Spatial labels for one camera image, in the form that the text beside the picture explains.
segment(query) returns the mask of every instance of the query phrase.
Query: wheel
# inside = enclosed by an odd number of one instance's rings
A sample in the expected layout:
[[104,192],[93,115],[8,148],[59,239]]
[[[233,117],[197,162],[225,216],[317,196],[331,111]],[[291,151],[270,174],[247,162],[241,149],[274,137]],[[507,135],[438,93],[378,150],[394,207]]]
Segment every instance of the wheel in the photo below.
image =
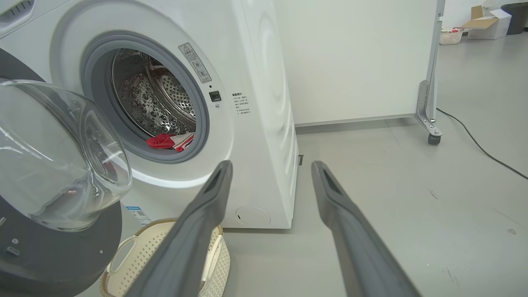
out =
[[434,136],[434,135],[429,134],[429,137],[427,138],[427,142],[430,145],[437,145],[440,143],[440,137],[441,136]]

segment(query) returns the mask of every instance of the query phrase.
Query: sticker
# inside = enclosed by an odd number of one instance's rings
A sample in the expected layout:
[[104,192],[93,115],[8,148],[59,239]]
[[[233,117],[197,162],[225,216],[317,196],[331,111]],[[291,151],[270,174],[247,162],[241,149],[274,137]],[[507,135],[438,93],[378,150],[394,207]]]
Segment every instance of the sticker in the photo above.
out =
[[238,115],[250,114],[248,97],[242,93],[234,93],[233,101]]
[[127,209],[136,217],[136,219],[141,223],[141,225],[148,225],[152,221],[147,217],[147,215],[137,206],[127,206]]
[[191,63],[194,71],[196,71],[196,74],[202,82],[208,82],[212,80],[209,76],[209,72],[207,72],[207,69],[202,63],[202,60],[200,60],[200,57],[198,57],[196,52],[193,50],[193,47],[189,43],[180,45],[178,48],[182,51],[187,61]]

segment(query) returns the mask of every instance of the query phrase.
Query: trash bin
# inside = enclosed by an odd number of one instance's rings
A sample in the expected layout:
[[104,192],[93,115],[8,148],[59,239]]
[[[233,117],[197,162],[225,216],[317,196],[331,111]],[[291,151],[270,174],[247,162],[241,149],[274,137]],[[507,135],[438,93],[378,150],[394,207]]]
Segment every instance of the trash bin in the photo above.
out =
[[521,34],[528,20],[528,2],[506,4],[501,6],[501,9],[512,15],[506,35]]

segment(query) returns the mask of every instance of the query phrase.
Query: barcode label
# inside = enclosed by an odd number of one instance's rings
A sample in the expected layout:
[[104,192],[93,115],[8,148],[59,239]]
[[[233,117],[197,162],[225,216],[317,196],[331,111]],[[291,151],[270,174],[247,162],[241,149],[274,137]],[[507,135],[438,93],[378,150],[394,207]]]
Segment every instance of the barcode label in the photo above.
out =
[[150,224],[152,221],[147,217],[147,215],[137,206],[127,206],[127,209],[136,217],[136,219],[145,226]]

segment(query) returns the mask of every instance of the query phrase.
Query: white laundry basket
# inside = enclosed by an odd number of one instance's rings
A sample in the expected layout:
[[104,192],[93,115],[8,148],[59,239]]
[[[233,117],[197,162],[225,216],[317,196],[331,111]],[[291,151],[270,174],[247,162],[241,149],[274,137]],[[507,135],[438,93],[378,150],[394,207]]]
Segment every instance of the white laundry basket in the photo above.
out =
[[456,29],[456,28],[442,28],[442,31],[440,32],[440,44],[442,45],[449,45],[449,44],[457,44],[460,42],[460,39],[462,39],[462,33],[464,30],[462,29]]
[[[115,268],[114,260],[117,260],[115,256],[103,273],[100,289],[104,297],[122,297],[125,295],[154,251],[173,227],[174,222],[176,219],[154,221],[119,245],[116,256],[120,254],[119,251],[122,248],[128,246],[127,243],[133,242],[132,248],[121,264]],[[223,229],[218,226],[211,234],[199,297],[221,297],[223,295],[230,264],[231,258],[223,238]]]

